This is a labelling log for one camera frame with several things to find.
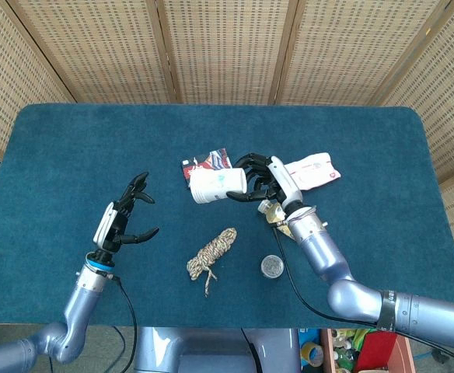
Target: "table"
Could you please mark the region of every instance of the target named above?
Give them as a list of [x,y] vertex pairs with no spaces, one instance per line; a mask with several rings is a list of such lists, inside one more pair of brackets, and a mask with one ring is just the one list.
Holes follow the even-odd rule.
[[[303,195],[355,278],[454,302],[454,242],[410,109],[41,104],[19,113],[0,172],[0,322],[62,320],[105,207],[148,170],[156,204],[137,204],[127,233],[161,230],[114,258],[140,326],[339,326],[307,311],[285,275],[261,275],[260,261],[278,248],[256,203],[194,203],[180,161],[221,147],[232,161],[329,152],[341,179]],[[218,281],[205,298],[205,274],[190,281],[186,262],[228,227],[238,238],[212,267]],[[283,244],[303,296],[330,312],[327,285],[296,244]],[[131,324],[113,284],[92,323]]]

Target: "rope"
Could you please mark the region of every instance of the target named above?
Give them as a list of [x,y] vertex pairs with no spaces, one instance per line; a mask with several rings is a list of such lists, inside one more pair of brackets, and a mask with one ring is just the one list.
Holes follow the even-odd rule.
[[208,272],[208,278],[204,284],[204,296],[206,298],[209,294],[208,288],[210,286],[210,279],[213,277],[217,280],[217,277],[211,272],[210,266],[229,251],[230,246],[236,239],[236,234],[234,228],[225,229],[219,236],[214,238],[213,241],[199,250],[193,259],[187,262],[186,268],[192,281],[195,281],[204,270]]

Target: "white paper cup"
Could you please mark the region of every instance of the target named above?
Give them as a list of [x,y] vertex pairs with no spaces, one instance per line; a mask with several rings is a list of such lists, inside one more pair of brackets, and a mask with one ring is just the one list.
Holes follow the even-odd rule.
[[189,185],[197,204],[227,198],[227,192],[245,193],[248,188],[244,169],[195,169]]

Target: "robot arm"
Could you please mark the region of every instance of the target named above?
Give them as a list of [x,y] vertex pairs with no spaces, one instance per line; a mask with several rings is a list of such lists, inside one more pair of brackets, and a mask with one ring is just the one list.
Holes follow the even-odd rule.
[[67,364],[82,352],[89,319],[100,299],[107,280],[113,278],[113,255],[122,244],[140,243],[151,239],[158,228],[143,235],[125,235],[128,218],[136,199],[147,203],[154,200],[142,190],[148,173],[136,176],[120,200],[111,202],[94,236],[96,251],[88,253],[78,274],[75,289],[65,307],[65,323],[53,322],[38,333],[0,346],[0,373],[28,372],[39,354]]
[[303,204],[301,191],[277,157],[249,154],[235,167],[247,170],[251,193],[227,193],[239,201],[277,198],[287,224],[315,273],[330,285],[327,301],[339,316],[377,323],[378,329],[398,330],[454,347],[454,303],[396,291],[377,291],[359,284],[344,256],[319,220],[316,209]]

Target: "gray floor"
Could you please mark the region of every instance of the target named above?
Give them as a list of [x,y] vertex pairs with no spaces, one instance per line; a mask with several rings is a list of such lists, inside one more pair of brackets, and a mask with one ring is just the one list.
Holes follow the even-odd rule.
[[[29,336],[41,327],[42,325],[34,324],[0,325],[0,344]],[[131,327],[120,327],[119,330],[122,332],[125,340],[127,341],[127,349],[122,359],[118,362],[114,369],[112,369],[112,371],[116,372],[120,371],[128,362],[133,340],[133,329]],[[414,357],[421,356],[431,350],[429,347],[414,341],[410,342],[410,346]],[[82,355],[73,363],[68,365],[61,365],[54,362],[54,372],[104,372],[118,356],[121,348],[121,338],[114,329],[109,326],[90,326],[87,331],[86,346]],[[427,356],[420,360],[415,360],[415,368],[417,373],[454,373],[454,360],[450,359],[445,364],[439,364],[431,356]],[[48,359],[45,356],[39,357],[37,365],[32,372],[49,372]]]

